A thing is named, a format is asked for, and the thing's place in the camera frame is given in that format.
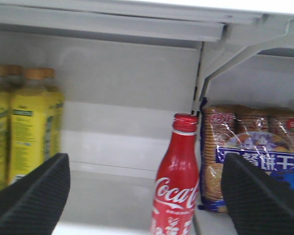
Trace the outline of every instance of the biscuit package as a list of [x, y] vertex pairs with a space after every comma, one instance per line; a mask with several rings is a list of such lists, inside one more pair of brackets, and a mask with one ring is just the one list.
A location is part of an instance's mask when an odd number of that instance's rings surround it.
[[206, 210], [226, 212], [221, 175], [227, 153], [237, 153], [270, 174], [294, 169], [294, 111], [211, 105], [201, 108], [201, 200]]

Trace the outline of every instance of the coca-cola logo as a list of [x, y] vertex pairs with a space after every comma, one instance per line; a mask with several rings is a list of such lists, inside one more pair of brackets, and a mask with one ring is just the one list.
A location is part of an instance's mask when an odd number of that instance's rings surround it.
[[198, 181], [193, 188], [170, 188], [170, 178], [162, 177], [156, 181], [155, 200], [172, 209], [190, 209], [195, 205], [198, 192]]
[[216, 113], [209, 116], [209, 122], [214, 126], [222, 123], [233, 122], [235, 115], [233, 113]]

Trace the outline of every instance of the black object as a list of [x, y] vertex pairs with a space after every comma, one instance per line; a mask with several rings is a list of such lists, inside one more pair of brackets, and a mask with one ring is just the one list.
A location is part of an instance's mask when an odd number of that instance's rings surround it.
[[294, 235], [294, 190], [238, 154], [227, 154], [221, 188], [239, 235]]
[[50, 235], [69, 190], [69, 157], [58, 153], [0, 191], [0, 235]]

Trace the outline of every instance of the red aluminum bottle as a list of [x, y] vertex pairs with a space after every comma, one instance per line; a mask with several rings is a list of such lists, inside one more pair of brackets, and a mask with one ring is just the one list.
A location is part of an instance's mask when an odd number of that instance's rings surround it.
[[155, 180], [150, 232], [152, 235], [187, 235], [198, 192], [195, 157], [198, 118], [175, 114], [173, 132]]

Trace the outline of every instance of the white shelf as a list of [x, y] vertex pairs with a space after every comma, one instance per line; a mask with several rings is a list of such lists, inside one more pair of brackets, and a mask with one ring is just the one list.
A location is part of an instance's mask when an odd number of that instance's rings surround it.
[[72, 171], [53, 235], [149, 235], [153, 186], [152, 179]]
[[237, 235], [228, 214], [196, 210], [195, 217], [200, 235]]

